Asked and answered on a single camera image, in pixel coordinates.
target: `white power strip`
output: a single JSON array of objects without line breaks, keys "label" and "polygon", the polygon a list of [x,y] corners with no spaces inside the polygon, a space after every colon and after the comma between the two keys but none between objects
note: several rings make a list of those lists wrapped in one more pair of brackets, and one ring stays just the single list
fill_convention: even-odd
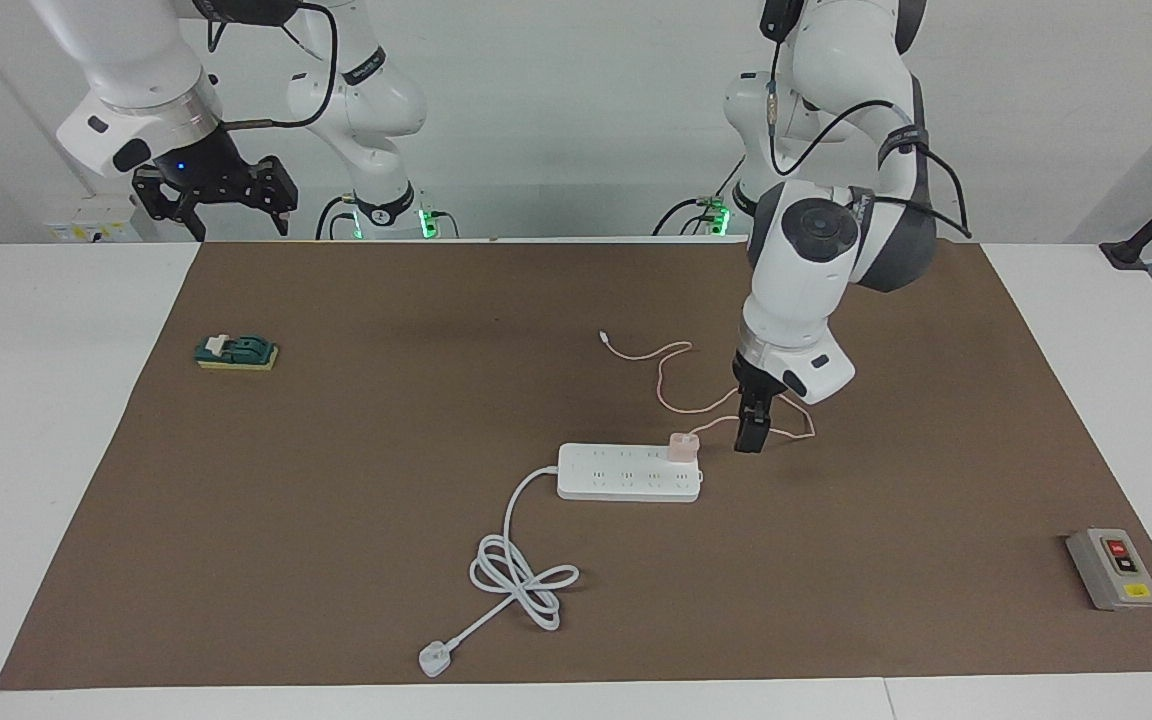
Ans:
[{"label": "white power strip", "polygon": [[613,502],[695,502],[704,473],[698,461],[670,462],[662,445],[558,448],[558,497]]}]

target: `white table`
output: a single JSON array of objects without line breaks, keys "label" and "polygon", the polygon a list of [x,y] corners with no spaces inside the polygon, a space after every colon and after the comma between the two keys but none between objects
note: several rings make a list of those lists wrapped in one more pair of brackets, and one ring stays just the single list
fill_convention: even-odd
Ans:
[{"label": "white table", "polygon": [[[0,247],[0,667],[196,251]],[[1093,247],[987,252],[1152,536],[1151,279],[1111,270]],[[31,720],[498,720],[538,707],[554,720],[1139,720],[1152,674],[0,694],[0,719]]]}]

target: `white plug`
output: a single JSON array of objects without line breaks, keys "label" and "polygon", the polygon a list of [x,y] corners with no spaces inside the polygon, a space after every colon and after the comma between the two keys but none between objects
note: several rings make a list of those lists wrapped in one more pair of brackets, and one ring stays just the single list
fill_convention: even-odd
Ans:
[{"label": "white plug", "polygon": [[447,647],[442,641],[434,641],[420,651],[420,669],[431,679],[442,675],[452,665],[452,647]]}]

